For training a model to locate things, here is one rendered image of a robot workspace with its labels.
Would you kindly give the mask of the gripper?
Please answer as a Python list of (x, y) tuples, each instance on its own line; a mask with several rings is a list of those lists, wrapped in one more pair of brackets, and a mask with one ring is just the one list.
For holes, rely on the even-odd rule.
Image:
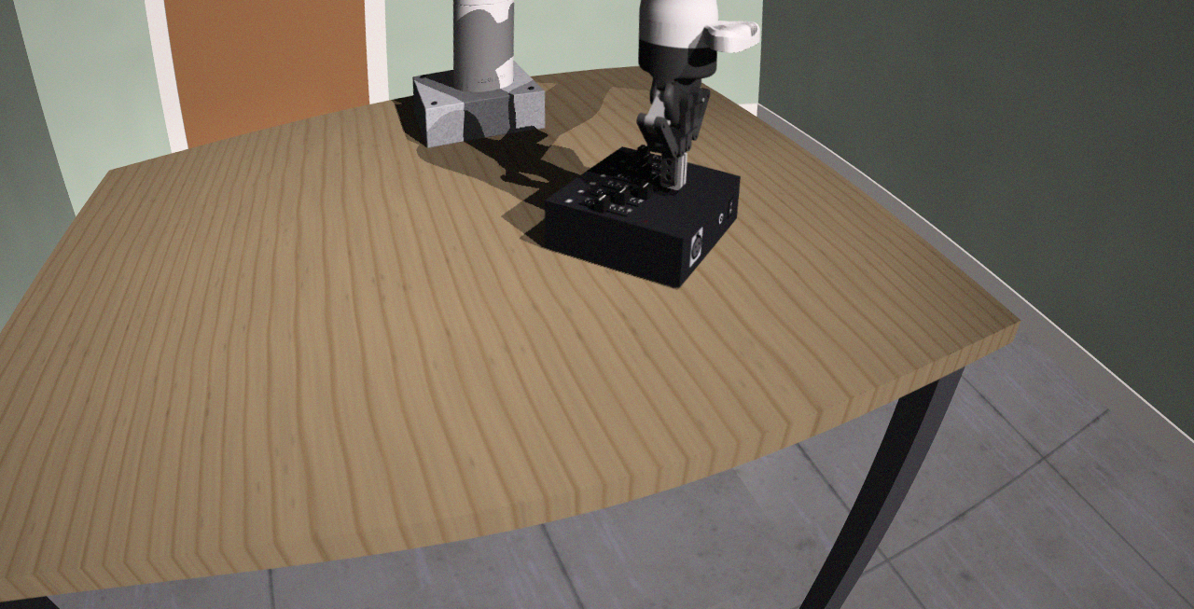
[(687, 183), (687, 153), (698, 140), (710, 98), (710, 90), (701, 88), (702, 79), (715, 73), (718, 51), (660, 47), (639, 38), (638, 63), (653, 81), (652, 106), (648, 115), (638, 115), (636, 123), (651, 153), (661, 154), (661, 186), (679, 191)]

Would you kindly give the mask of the black lighting desk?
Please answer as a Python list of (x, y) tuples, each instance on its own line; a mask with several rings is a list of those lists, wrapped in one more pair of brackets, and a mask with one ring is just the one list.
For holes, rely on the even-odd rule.
[(660, 166), (647, 144), (593, 164), (544, 199), (546, 247), (684, 284), (736, 221), (741, 177), (688, 162), (673, 191), (661, 187)]

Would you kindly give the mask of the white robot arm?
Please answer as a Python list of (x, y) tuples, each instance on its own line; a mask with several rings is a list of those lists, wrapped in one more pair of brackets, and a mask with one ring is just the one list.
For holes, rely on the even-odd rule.
[[(660, 47), (741, 53), (755, 21), (719, 19), (716, 0), (641, 0), (639, 38)], [(453, 87), (469, 93), (513, 82), (513, 0), (453, 0)]]

